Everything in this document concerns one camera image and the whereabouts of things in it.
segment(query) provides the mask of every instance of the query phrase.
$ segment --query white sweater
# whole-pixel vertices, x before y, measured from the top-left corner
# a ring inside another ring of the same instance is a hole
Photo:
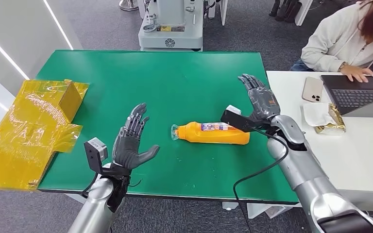
[[[345,7],[321,21],[302,49],[301,59],[309,68],[337,72],[343,62],[365,68],[373,64],[373,42],[366,46],[358,29],[371,4],[361,7]]]

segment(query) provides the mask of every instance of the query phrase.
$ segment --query green table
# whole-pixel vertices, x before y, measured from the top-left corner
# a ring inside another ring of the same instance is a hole
[[[57,50],[37,75],[39,80],[72,79],[89,83],[73,123],[83,130],[71,153],[59,153],[38,189],[77,193],[92,180],[83,143],[93,137],[109,149],[134,106],[147,103],[151,119],[140,150],[161,147],[158,155],[132,172],[131,195],[233,199],[232,185],[273,162],[266,137],[251,133],[245,146],[172,141],[172,124],[219,122],[234,105],[249,115],[252,106],[237,76],[253,74],[267,83],[261,56],[247,52],[141,52]],[[240,198],[254,202],[296,203],[280,168],[237,187]]]

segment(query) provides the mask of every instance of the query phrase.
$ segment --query woman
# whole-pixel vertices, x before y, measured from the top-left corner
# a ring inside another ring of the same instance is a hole
[[[368,82],[373,64],[373,0],[345,7],[318,26],[292,71],[341,72]]]

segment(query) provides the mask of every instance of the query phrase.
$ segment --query bottle label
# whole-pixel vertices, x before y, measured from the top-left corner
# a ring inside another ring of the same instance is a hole
[[[225,123],[203,123],[201,124],[202,131],[213,131],[213,130],[228,130],[229,126]]]

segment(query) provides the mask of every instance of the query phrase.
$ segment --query black cable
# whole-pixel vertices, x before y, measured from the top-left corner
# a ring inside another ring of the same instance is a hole
[[[94,184],[94,182],[96,181],[96,178],[98,177],[98,174],[95,172],[95,176],[94,178],[92,179],[91,183],[89,183],[89,185],[81,192],[81,196],[84,197],[84,198],[88,198],[88,195],[86,195],[86,192],[91,188],[91,186]]]
[[[234,187],[233,187],[234,195],[235,195],[235,198],[236,198],[237,201],[238,201],[238,205],[239,205],[239,207],[240,207],[240,209],[241,209],[241,211],[242,211],[242,214],[244,215],[244,219],[245,219],[245,221],[246,221],[246,223],[247,223],[247,226],[248,226],[248,229],[250,230],[250,233],[253,233],[253,232],[252,232],[252,230],[251,230],[251,226],[250,226],[250,223],[249,223],[249,221],[248,221],[248,218],[247,218],[246,215],[245,215],[244,209],[243,209],[243,207],[241,206],[241,202],[239,201],[236,187],[237,187],[237,185],[238,185],[239,183],[241,183],[241,182],[243,182],[243,181],[245,181],[245,180],[247,180],[247,179],[249,179],[249,178],[252,178],[252,177],[254,177],[254,176],[257,176],[257,175],[263,173],[264,171],[267,171],[268,169],[270,169],[270,168],[272,168],[272,167],[278,165],[278,164],[279,164],[283,159],[286,158],[286,156],[287,156],[288,153],[289,153],[289,148],[288,148],[288,146],[287,146],[283,141],[281,141],[280,139],[278,139],[277,137],[275,137],[275,136],[273,136],[273,135],[271,135],[271,134],[264,133],[264,132],[262,132],[262,131],[260,131],[260,130],[258,130],[258,129],[256,129],[256,128],[253,128],[253,129],[254,129],[254,131],[256,131],[256,132],[258,132],[258,133],[260,133],[260,134],[262,134],[262,135],[265,135],[265,136],[270,137],[270,138],[272,138],[272,139],[274,139],[274,140],[277,140],[279,143],[281,143],[282,145],[284,145],[286,151],[285,151],[284,156],[282,156],[280,159],[278,159],[278,160],[275,161],[274,163],[270,164],[269,166],[264,167],[263,169],[261,169],[261,170],[255,172],[255,173],[253,173],[253,174],[251,174],[251,175],[249,175],[249,176],[246,176],[246,177],[244,177],[244,178],[239,179],[239,180],[238,180],[237,182],[235,182],[235,184],[234,184]]]
[[[128,187],[136,187],[138,184],[141,183],[141,181],[142,181],[142,179],[140,179],[140,180],[138,181],[138,183],[136,183],[135,185],[128,185]]]
[[[205,14],[205,12],[207,12],[207,11],[209,10],[209,8],[214,7],[215,4],[218,3],[218,2],[220,2],[220,1],[221,1],[221,0],[215,0],[215,2],[214,2],[212,5],[206,7],[206,8],[203,10],[203,13]]]

